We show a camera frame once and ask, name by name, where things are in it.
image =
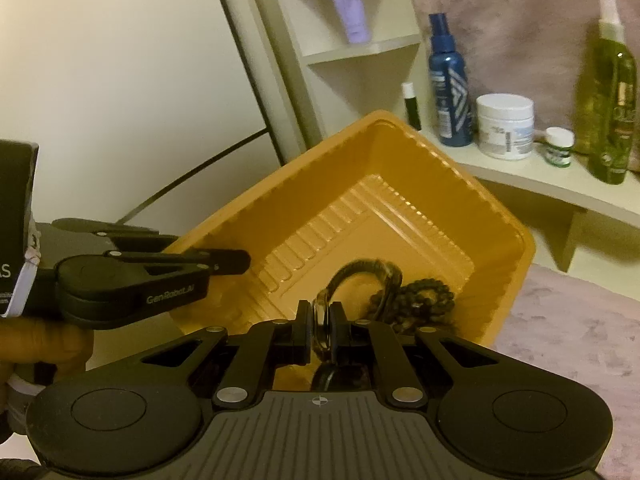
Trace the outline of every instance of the blue spray bottle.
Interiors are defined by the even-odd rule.
[[[471,111],[465,75],[465,60],[456,52],[456,40],[449,32],[447,15],[430,14],[431,83],[438,108],[438,134],[446,146],[471,144]]]

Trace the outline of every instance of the green spray bottle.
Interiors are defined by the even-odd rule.
[[[607,184],[622,184],[636,129],[637,76],[616,0],[600,0],[595,78],[589,171]]]

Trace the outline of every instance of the ridged gray surface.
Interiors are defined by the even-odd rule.
[[[451,455],[416,413],[373,392],[268,392],[216,416],[183,456],[140,480],[490,480]],[[44,480],[65,477],[49,474]],[[575,480],[594,479],[590,474]]]

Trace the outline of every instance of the blue bottle cap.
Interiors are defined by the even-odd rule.
[[[456,51],[456,40],[449,32],[447,15],[444,12],[430,14],[431,22],[431,47],[436,54]]]

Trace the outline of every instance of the crosshair symbol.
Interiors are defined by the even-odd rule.
[[[326,397],[323,397],[322,395],[320,395],[311,399],[311,402],[314,403],[316,406],[324,406],[330,401]]]

